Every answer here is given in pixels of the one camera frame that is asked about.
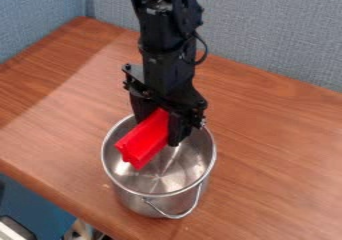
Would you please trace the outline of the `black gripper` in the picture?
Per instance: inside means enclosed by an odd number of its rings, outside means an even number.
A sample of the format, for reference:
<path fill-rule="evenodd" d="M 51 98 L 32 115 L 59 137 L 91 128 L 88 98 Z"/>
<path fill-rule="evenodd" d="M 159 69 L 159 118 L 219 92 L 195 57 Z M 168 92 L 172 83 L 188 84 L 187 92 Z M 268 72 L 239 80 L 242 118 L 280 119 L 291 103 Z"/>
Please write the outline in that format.
<path fill-rule="evenodd" d="M 192 83 L 195 67 L 206 56 L 195 60 L 195 45 L 165 51 L 140 46 L 139 52 L 143 63 L 123 66 L 135 119 L 140 123 L 157 108 L 164 109 L 169 113 L 168 145 L 176 147 L 192 129 L 206 125 L 207 101 Z"/>

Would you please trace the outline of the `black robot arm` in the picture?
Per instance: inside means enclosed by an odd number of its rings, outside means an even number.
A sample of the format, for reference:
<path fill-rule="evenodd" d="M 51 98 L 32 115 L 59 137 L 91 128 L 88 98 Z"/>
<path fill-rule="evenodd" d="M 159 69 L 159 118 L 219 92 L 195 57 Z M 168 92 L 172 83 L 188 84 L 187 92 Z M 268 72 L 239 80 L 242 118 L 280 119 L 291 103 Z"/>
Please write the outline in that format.
<path fill-rule="evenodd" d="M 203 126 L 207 100 L 195 89 L 203 7 L 196 0 L 131 0 L 139 21 L 137 49 L 143 63 L 123 66 L 124 88 L 137 121 L 167 111 L 167 144 L 177 145 Z"/>

